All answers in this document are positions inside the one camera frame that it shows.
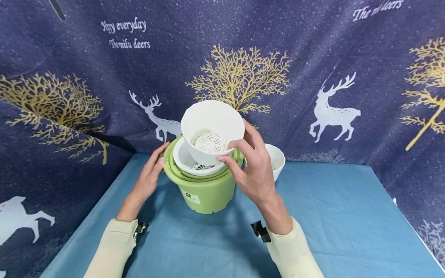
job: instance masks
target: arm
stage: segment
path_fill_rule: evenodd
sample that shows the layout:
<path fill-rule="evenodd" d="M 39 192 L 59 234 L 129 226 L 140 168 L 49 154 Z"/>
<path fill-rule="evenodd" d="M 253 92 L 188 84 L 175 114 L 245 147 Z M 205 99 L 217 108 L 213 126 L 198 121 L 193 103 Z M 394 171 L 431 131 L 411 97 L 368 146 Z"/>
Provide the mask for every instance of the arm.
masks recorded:
<path fill-rule="evenodd" d="M 271 157 L 259 132 L 244 121 L 244 139 L 230 142 L 228 149 L 239 148 L 249 161 L 241 169 L 229 156 L 221 156 L 238 187 L 258 207 L 271 237 L 267 248 L 283 278 L 324 278 L 306 242 L 301 226 L 289 215 L 275 190 Z"/>
<path fill-rule="evenodd" d="M 136 246 L 133 235 L 137 226 L 137 220 L 123 222 L 112 219 L 84 278 L 121 278 L 127 259 Z"/>
<path fill-rule="evenodd" d="M 154 192 L 165 160 L 159 158 L 169 143 L 155 150 L 144 165 L 131 193 L 127 196 L 115 219 L 102 235 L 101 242 L 89 264 L 84 278 L 121 278 L 125 264 L 136 246 L 134 233 L 142 205 Z"/>
<path fill-rule="evenodd" d="M 267 249 L 283 278 L 324 278 L 300 224 L 287 212 L 281 197 L 258 206 L 266 221 L 271 242 Z"/>

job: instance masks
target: sleeve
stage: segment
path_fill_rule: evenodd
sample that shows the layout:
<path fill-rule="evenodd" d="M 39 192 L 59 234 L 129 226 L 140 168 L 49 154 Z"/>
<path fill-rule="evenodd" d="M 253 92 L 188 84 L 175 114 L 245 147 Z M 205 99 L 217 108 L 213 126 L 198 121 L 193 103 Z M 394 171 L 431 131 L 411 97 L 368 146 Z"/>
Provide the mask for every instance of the sleeve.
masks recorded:
<path fill-rule="evenodd" d="M 269 231 L 267 249 L 282 278 L 324 278 L 314 259 L 300 224 L 292 218 L 293 227 L 287 235 Z"/>
<path fill-rule="evenodd" d="M 134 232 L 138 220 L 122 222 L 112 219 L 89 264 L 84 278 L 121 278 L 125 263 L 136 246 Z"/>

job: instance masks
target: black clip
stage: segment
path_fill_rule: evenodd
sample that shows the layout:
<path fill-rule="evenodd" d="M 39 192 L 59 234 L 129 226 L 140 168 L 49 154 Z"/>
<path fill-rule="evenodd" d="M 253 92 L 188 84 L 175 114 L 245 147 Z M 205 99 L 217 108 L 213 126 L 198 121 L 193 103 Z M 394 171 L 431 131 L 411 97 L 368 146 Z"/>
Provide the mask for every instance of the black clip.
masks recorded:
<path fill-rule="evenodd" d="M 135 232 L 138 234 L 143 234 L 145 232 L 145 230 L 147 230 L 147 228 L 148 228 L 147 223 L 139 223 Z"/>
<path fill-rule="evenodd" d="M 148 228 L 147 223 L 138 223 L 138 226 L 136 227 L 136 230 L 134 231 L 133 238 L 136 240 L 138 237 L 138 234 L 143 234 Z"/>
<path fill-rule="evenodd" d="M 271 237 L 266 229 L 266 227 L 263 227 L 261 224 L 261 220 L 258 220 L 257 222 L 253 222 L 251 224 L 251 227 L 253 229 L 253 232 L 255 235 L 263 240 L 264 243 L 271 242 Z"/>

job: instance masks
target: hand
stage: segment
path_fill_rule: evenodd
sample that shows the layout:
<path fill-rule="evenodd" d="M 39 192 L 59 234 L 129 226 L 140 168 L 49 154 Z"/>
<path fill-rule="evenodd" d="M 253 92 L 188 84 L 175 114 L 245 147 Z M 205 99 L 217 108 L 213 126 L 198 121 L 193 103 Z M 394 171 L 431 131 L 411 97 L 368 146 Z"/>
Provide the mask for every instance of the hand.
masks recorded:
<path fill-rule="evenodd" d="M 154 192 L 156 185 L 158 185 L 158 177 L 165 164 L 162 154 L 169 144 L 170 142 L 167 142 L 157 148 L 147 163 L 145 163 L 133 189 L 124 200 L 116 220 L 132 222 L 136 219 L 142 205 Z"/>
<path fill-rule="evenodd" d="M 261 205 L 276 195 L 271 157 L 259 132 L 246 120 L 244 124 L 244 139 L 230 142 L 228 149 L 239 148 L 245 155 L 248 166 L 241 169 L 229 156 L 218 157 L 218 160 L 227 165 L 244 194 L 256 205 Z"/>
<path fill-rule="evenodd" d="M 240 149 L 248 166 L 241 169 L 229 156 L 220 156 L 218 160 L 227 165 L 238 187 L 257 205 L 268 228 L 275 234 L 288 234 L 292 230 L 292 218 L 275 190 L 271 157 L 259 132 L 246 120 L 244 124 L 244 139 L 230 142 L 228 148 Z"/>
<path fill-rule="evenodd" d="M 142 168 L 141 174 L 133 187 L 131 193 L 138 196 L 143 201 L 146 201 L 148 197 L 150 197 L 158 185 L 158 177 L 165 164 L 165 159 L 162 155 L 169 144 L 170 142 L 163 144 L 151 154 L 150 159 L 145 163 L 144 168 Z"/>

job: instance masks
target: green pot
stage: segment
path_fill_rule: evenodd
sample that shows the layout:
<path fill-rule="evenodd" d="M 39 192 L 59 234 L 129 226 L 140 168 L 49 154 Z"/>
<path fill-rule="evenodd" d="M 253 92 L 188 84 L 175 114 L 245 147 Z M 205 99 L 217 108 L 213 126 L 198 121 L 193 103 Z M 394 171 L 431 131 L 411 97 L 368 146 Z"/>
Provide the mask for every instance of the green pot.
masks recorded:
<path fill-rule="evenodd" d="M 206 177 L 185 176 L 173 160 L 173 148 L 181 137 L 176 138 L 164 152 L 166 163 L 164 171 L 167 177 L 178 185 L 186 204 L 201 214 L 212 214 L 223 210 L 235 192 L 235 181 L 227 167 Z M 235 150 L 232 157 L 239 166 L 243 163 L 243 154 Z"/>

